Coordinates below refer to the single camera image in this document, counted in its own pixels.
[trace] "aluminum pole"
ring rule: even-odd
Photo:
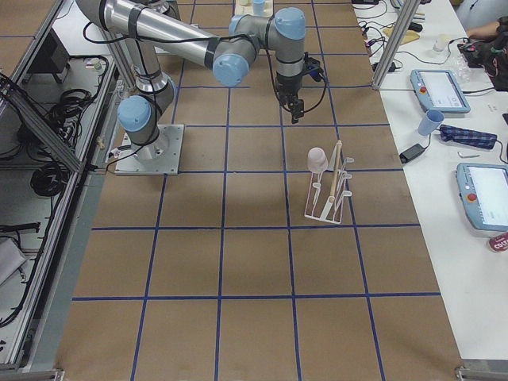
[[[372,87],[375,90],[379,90],[381,83],[384,80],[385,75],[390,69],[391,63],[395,57],[395,53],[398,47],[402,43],[404,36],[413,20],[416,9],[420,5],[420,0],[405,0],[404,6],[398,14],[397,21],[395,22],[394,31],[388,40],[388,44],[383,51],[381,60],[379,60],[378,66],[375,69],[374,77],[372,78]]]

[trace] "white table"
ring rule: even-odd
[[[379,19],[388,24],[396,19],[388,2],[389,12]],[[357,16],[376,15],[383,10],[357,10]],[[426,20],[420,40],[402,45],[399,50],[412,52],[423,60],[442,62],[445,55],[432,51],[437,36],[464,37],[465,31],[447,0],[433,0],[421,6]],[[369,31],[370,37],[378,37]],[[459,55],[455,44],[452,57]],[[397,54],[403,69],[387,74],[381,97],[399,152],[413,144],[426,145],[427,137],[417,133],[423,111],[413,94],[409,74],[413,69],[450,68],[450,64],[436,66],[418,62],[407,54]],[[379,56],[371,58],[379,61]],[[471,81],[462,83],[464,90],[491,87],[483,69],[474,69]],[[505,145],[506,159],[508,125],[502,113],[508,112],[508,94],[496,91],[481,96],[468,96],[471,112],[462,117],[446,115],[445,124],[498,134]],[[454,171],[458,163],[473,162],[501,164],[500,147],[488,152],[466,145],[443,142],[438,133],[432,136],[429,149],[419,158],[404,166],[414,205],[421,223],[425,242],[448,312],[448,317],[463,359],[508,360],[508,253],[494,253],[487,247],[489,237],[496,232],[472,228],[458,197]],[[457,152],[480,154],[474,159],[461,159]]]

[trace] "touchscreen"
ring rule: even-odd
[[[422,71],[420,74],[435,107],[462,107],[460,96],[448,73]]]
[[[486,225],[508,225],[508,174],[501,168],[469,167]]]

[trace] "electronic device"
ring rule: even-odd
[[[376,6],[379,4],[379,0],[351,0],[352,4],[368,4]]]
[[[460,163],[456,179],[475,229],[508,230],[508,165]]]
[[[466,59],[469,67],[482,67],[481,49],[478,49],[475,44],[457,44],[457,48]]]
[[[471,111],[450,70],[412,70],[411,85],[424,111],[466,114]]]

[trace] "red soda can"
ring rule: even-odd
[[[489,240],[489,246],[495,252],[504,252],[508,250],[508,232],[491,238]]]

